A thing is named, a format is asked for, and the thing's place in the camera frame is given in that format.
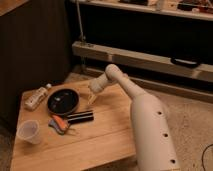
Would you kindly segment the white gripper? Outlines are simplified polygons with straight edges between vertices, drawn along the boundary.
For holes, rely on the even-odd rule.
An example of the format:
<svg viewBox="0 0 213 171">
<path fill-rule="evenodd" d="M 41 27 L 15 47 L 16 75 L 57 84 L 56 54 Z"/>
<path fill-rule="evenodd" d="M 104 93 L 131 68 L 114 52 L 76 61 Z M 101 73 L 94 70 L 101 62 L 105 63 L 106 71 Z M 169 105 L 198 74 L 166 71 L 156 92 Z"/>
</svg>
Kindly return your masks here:
<svg viewBox="0 0 213 171">
<path fill-rule="evenodd" d="M 97 94 L 102 92 L 108 86 L 108 83 L 107 76 L 102 74 L 89 82 L 89 88 L 93 93 Z M 92 104 L 98 97 L 98 95 L 94 95 L 93 93 L 90 93 L 88 96 L 88 104 Z"/>
</svg>

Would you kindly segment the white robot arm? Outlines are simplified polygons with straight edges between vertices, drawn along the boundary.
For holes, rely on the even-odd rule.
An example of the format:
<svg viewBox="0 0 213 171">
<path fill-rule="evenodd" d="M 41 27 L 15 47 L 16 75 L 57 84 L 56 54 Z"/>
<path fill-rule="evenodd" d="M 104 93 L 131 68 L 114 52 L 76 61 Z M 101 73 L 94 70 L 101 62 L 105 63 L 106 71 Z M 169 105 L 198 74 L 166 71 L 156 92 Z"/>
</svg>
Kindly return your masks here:
<svg viewBox="0 0 213 171">
<path fill-rule="evenodd" d="M 131 99 L 130 118 L 138 169 L 140 171 L 181 171 L 162 102 L 131 81 L 115 64 L 92 79 L 90 103 L 107 86 L 118 83 Z"/>
</svg>

